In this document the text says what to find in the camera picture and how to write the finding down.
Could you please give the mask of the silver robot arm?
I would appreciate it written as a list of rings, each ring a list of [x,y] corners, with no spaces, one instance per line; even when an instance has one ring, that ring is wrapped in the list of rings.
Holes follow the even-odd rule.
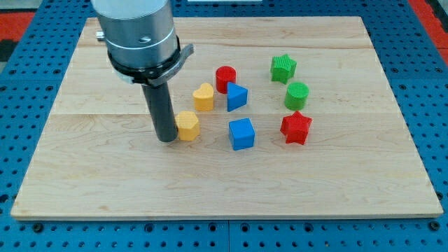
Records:
[[[181,47],[170,0],[92,0],[113,68],[133,83],[166,83],[194,53]]]

